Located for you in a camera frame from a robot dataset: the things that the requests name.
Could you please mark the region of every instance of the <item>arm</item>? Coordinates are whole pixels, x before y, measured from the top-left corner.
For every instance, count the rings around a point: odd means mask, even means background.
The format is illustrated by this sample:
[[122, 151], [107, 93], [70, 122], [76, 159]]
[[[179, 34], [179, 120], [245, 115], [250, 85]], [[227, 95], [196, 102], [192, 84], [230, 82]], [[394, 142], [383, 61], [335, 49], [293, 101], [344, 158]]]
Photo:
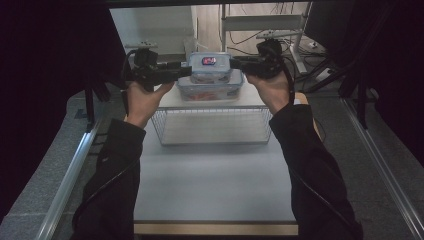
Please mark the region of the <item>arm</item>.
[[274, 115], [270, 126], [290, 169], [292, 210], [299, 225], [300, 238], [354, 239], [350, 228], [302, 183], [306, 182], [324, 197], [355, 231], [362, 232], [347, 200], [338, 165], [315, 132], [310, 106], [288, 103], [288, 84], [283, 72], [268, 80], [254, 76], [247, 76], [247, 79], [255, 85]]
[[108, 138], [99, 153], [96, 173], [84, 187], [82, 204], [74, 215], [71, 240], [134, 239], [139, 159], [146, 135], [143, 128], [172, 86], [173, 83], [164, 84], [151, 93], [135, 82], [129, 86], [128, 117], [126, 122], [111, 122]]

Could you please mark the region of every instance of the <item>forearm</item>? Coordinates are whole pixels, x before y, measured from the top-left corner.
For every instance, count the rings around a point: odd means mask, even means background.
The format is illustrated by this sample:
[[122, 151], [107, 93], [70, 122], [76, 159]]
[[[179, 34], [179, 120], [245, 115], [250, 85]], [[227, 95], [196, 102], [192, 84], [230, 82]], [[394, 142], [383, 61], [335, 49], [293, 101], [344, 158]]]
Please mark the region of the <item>forearm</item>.
[[[354, 222], [339, 167], [314, 129], [310, 106], [288, 105], [274, 115], [270, 126], [290, 169], [292, 209], [302, 237], [313, 239], [311, 236], [319, 234], [319, 229], [326, 228], [326, 224], [334, 225], [339, 219], [295, 175], [330, 202], [348, 221]], [[346, 232], [343, 224], [339, 227], [341, 230], [336, 230]]]
[[82, 210], [71, 239], [133, 239], [133, 212], [140, 182], [140, 155], [145, 131], [112, 120], [99, 153], [96, 173], [86, 184], [83, 202], [119, 173]]

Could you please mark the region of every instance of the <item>hand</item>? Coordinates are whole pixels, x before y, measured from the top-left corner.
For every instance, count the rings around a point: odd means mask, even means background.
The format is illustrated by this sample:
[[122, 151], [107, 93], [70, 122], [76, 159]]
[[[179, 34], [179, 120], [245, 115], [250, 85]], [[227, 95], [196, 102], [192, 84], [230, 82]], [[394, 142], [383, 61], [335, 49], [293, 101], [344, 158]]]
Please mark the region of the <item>hand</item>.
[[155, 114], [162, 97], [171, 90], [174, 82], [162, 84], [156, 91], [147, 92], [137, 82], [132, 82], [127, 89], [128, 116], [126, 122], [144, 128]]
[[246, 78], [256, 87], [272, 115], [289, 103], [289, 84], [283, 71], [271, 79], [261, 79], [252, 75], [246, 75]]

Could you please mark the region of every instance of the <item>wire shelf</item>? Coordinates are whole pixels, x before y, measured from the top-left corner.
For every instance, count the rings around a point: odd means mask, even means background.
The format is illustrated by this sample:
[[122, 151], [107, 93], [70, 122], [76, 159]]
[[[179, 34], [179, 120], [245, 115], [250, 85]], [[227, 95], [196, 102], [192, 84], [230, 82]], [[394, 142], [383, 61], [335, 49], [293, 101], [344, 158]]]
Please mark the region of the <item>wire shelf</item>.
[[268, 143], [272, 115], [266, 107], [159, 108], [152, 117], [162, 145]]

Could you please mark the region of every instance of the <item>clear container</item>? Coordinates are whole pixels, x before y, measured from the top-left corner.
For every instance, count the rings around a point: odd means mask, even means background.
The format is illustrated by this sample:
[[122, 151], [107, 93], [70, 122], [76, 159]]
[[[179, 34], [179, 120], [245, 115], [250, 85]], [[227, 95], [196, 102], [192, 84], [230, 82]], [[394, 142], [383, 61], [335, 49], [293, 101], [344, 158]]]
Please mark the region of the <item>clear container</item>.
[[234, 69], [227, 83], [193, 83], [190, 77], [178, 79], [177, 87], [184, 101], [236, 100], [243, 85], [243, 73]]
[[225, 52], [194, 52], [190, 55], [190, 80], [195, 84], [220, 84], [230, 81], [231, 55]]

